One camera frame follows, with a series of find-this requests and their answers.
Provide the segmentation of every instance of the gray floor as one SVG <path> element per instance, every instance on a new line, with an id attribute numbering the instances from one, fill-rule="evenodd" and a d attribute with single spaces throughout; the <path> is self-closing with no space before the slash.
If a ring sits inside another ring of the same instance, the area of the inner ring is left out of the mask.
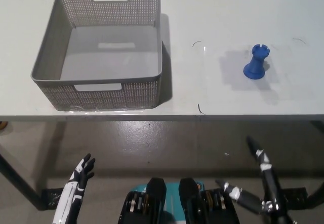
<path id="1" fill-rule="evenodd" d="M 284 187 L 314 191 L 324 179 L 324 135 L 308 122 L 11 122 L 0 132 L 0 153 L 35 189 L 63 186 L 91 152 L 89 182 L 78 223 L 117 223 L 127 192 L 151 176 L 167 181 L 192 176 L 215 188 L 214 178 L 262 197 L 258 168 L 245 144 L 262 143 Z M 51 223 L 0 175 L 0 223 Z M 261 219 L 237 207 L 241 223 Z M 292 212 L 298 223 L 322 223 L 324 208 Z"/>

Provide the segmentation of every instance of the table leg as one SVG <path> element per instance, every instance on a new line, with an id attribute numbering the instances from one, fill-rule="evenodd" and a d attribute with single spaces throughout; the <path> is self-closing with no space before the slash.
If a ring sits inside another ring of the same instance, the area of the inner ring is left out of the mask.
<path id="1" fill-rule="evenodd" d="M 35 206 L 37 210 L 56 209 L 63 188 L 44 189 L 39 195 L 0 154 L 0 173 Z"/>

